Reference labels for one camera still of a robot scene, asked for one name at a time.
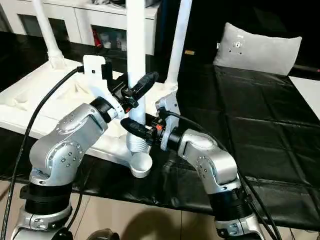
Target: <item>white pole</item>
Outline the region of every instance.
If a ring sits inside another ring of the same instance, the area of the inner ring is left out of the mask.
[[[172,91],[178,90],[178,74],[182,54],[184,51],[191,6],[192,0],[181,0],[178,19],[175,27],[170,65],[165,81],[166,88],[169,88]]]
[[[53,30],[49,23],[47,16],[45,15],[44,7],[41,0],[32,0],[33,6],[36,13],[36,18],[39,22],[39,26],[44,38],[46,47],[48,49],[49,62],[51,63],[53,69],[64,69],[65,58],[58,48]]]
[[[132,88],[146,74],[145,44],[145,0],[126,0],[126,41],[128,85]],[[140,124],[146,124],[146,99],[139,100],[139,106],[129,112],[129,117]],[[131,152],[143,152],[147,143],[131,133],[127,134],[126,144]]]

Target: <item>black table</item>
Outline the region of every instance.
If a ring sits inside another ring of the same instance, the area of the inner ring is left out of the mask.
[[[43,64],[47,55],[41,38],[0,33],[0,39],[2,91]],[[81,61],[84,54],[100,54],[112,59],[115,71],[126,71],[126,56],[121,52],[58,44],[68,59]],[[147,72],[158,71],[164,81],[168,61],[147,56],[146,62]],[[181,114],[204,126],[232,153],[277,225],[320,231],[320,123],[288,77],[202,65],[184,58],[177,98]],[[0,139],[0,178],[8,179],[22,135],[0,128]],[[35,141],[28,141],[18,182],[28,181],[28,155]],[[186,161],[158,147],[150,154],[153,166],[143,179],[134,178],[124,166],[86,155],[73,190],[79,191],[83,176],[91,171],[85,194],[212,212],[201,181]]]

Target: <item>silver robotic arm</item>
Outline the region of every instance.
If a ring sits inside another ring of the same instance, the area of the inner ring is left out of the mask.
[[[182,134],[178,131],[179,119],[175,115],[180,112],[175,93],[160,99],[156,107],[158,117],[148,116],[151,128],[129,118],[121,120],[121,125],[150,145],[177,152],[193,166],[209,197],[221,238],[265,240],[250,207],[251,199],[241,185],[234,158],[205,133],[191,129]]]
[[[118,80],[108,100],[98,97],[80,105],[32,146],[29,185],[20,192],[26,202],[20,209],[12,240],[73,239],[64,225],[72,213],[72,182],[84,154],[108,129],[108,123],[119,116],[118,112],[127,113],[139,105],[138,100],[158,76],[149,73],[133,88]]]
[[[242,189],[234,158],[210,136],[191,129],[182,135],[177,152],[194,167],[203,183],[218,235],[224,239],[252,235],[250,239],[264,240]]]

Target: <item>white pillow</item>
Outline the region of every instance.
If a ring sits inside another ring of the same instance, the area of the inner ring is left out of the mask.
[[[288,75],[295,64],[302,37],[269,37],[226,23],[214,65]]]

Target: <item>black cable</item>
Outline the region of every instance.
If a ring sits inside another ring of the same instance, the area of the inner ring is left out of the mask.
[[[290,229],[290,233],[291,233],[291,238],[292,238],[292,240],[296,240],[296,237],[295,237],[294,233],[292,232],[292,229],[291,229],[291,228],[289,228],[289,229]]]
[[[278,240],[277,237],[275,236],[274,232],[271,230],[271,228],[268,226],[267,222],[264,220],[264,218],[261,216],[261,214],[258,212],[256,206],[251,203],[250,204],[254,214],[258,217],[259,221],[262,223],[262,225],[264,226],[265,230],[268,232],[268,234],[270,235],[270,237],[273,240]]]
[[[243,180],[243,178],[241,176],[239,176],[240,178],[240,182],[242,184],[242,186],[245,186],[245,182]],[[247,191],[247,189],[245,187],[243,187],[243,190],[245,192],[245,194],[248,196],[249,193]],[[269,225],[267,224],[267,222],[264,220],[264,218],[261,216],[260,212],[257,210],[256,206],[251,202],[250,206],[254,212],[254,214],[258,217],[259,221],[262,223],[262,225],[264,226],[265,230],[268,232],[268,234],[270,235],[270,237],[273,240],[278,240],[277,237],[275,236],[274,232],[271,230],[271,228],[269,227]]]
[[[74,75],[77,72],[83,72],[83,66],[82,67],[77,67],[76,69],[72,70],[69,72],[63,79],[61,79],[49,92],[45,97],[41,100],[39,105],[36,107],[34,110],[31,119],[29,121],[29,124],[25,130],[25,134],[23,137],[23,141],[18,153],[18,156],[15,160],[15,166],[13,169],[12,177],[11,177],[11,183],[9,187],[9,192],[8,192],[8,198],[6,201],[6,206],[5,206],[5,211],[4,211],[4,217],[3,217],[3,223],[2,223],[2,230],[1,230],[1,238],[0,240],[6,240],[6,234],[7,234],[7,227],[8,227],[8,219],[9,219],[9,213],[10,213],[10,208],[11,208],[11,203],[12,203],[12,197],[14,194],[14,188],[15,188],[15,182],[16,182],[16,177],[17,177],[17,170],[18,170],[18,165],[20,162],[20,158],[24,152],[25,146],[27,144],[27,139],[29,136],[29,133],[31,131],[32,125],[34,124],[36,117],[38,113],[40,112],[41,108],[44,106],[44,104],[47,102],[47,100],[54,94],[54,92],[62,85],[64,84],[72,75]]]
[[[75,219],[77,217],[77,214],[79,212],[79,209],[80,209],[80,206],[81,206],[81,203],[82,203],[82,198],[83,198],[84,191],[85,191],[85,187],[87,185],[87,182],[88,182],[88,179],[89,179],[89,176],[90,176],[90,173],[91,173],[91,171],[93,169],[94,164],[95,164],[95,162],[92,163],[92,166],[91,166],[90,170],[88,171],[88,173],[86,174],[86,177],[85,177],[85,179],[83,181],[82,187],[81,187],[81,189],[79,191],[78,203],[77,203],[77,205],[75,207],[74,214],[73,214],[73,216],[71,218],[71,221],[69,222],[68,226],[66,227],[66,229],[68,229],[68,230],[70,230],[70,228],[71,228],[72,224],[74,223],[74,221],[75,221]]]
[[[212,134],[210,134],[210,133],[209,133],[204,127],[202,127],[200,124],[198,124],[198,123],[196,123],[196,122],[194,122],[194,121],[192,121],[192,120],[190,120],[190,119],[188,119],[188,118],[186,118],[186,117],[184,117],[184,116],[181,116],[181,115],[179,115],[179,114],[177,114],[177,113],[175,113],[175,112],[172,112],[172,111],[166,111],[166,114],[171,115],[171,116],[174,116],[174,117],[179,118],[179,119],[181,119],[181,120],[184,120],[184,121],[186,121],[187,123],[189,123],[189,124],[195,126],[196,128],[198,128],[201,132],[203,132],[203,133],[205,133],[205,134],[208,134],[211,138],[213,138],[213,139],[216,141],[216,143],[218,144],[218,146],[219,146],[222,150],[224,150],[224,151],[227,152],[226,147],[225,147],[215,136],[213,136]],[[278,230],[275,222],[273,221],[271,215],[269,214],[266,206],[265,206],[264,203],[262,202],[260,196],[258,195],[258,193],[256,192],[256,190],[254,189],[254,187],[252,186],[252,184],[249,182],[249,180],[246,178],[246,176],[242,175],[239,170],[238,170],[238,174],[239,174],[240,178],[242,178],[242,179],[244,180],[244,182],[246,183],[246,185],[249,187],[249,189],[250,189],[251,192],[253,193],[254,197],[256,198],[256,200],[258,201],[258,203],[260,204],[262,211],[264,212],[264,214],[265,214],[266,217],[268,218],[268,220],[269,220],[269,222],[270,222],[270,224],[271,224],[271,226],[272,226],[272,228],[273,228],[273,231],[274,231],[274,233],[275,233],[275,235],[274,235],[273,233],[272,233],[272,235],[275,236],[277,240],[282,240],[282,237],[281,237],[281,235],[280,235],[280,233],[279,233],[279,230]],[[265,222],[264,227],[266,228],[266,230],[268,231],[269,234],[270,234],[270,232],[272,232],[266,222]]]
[[[261,206],[262,211],[264,212],[264,214],[266,215],[266,217],[268,218],[273,231],[277,237],[278,240],[282,240],[282,237],[280,235],[280,232],[274,222],[274,220],[272,219],[270,213],[268,212],[266,206],[264,205],[264,203],[262,202],[261,198],[259,197],[259,194],[257,193],[257,191],[254,189],[254,187],[252,186],[252,184],[249,182],[249,180],[247,179],[246,176],[244,176],[243,174],[241,174],[241,172],[238,170],[238,174],[241,178],[243,178],[245,184],[249,187],[250,191],[253,193],[255,199],[258,201],[259,205]]]

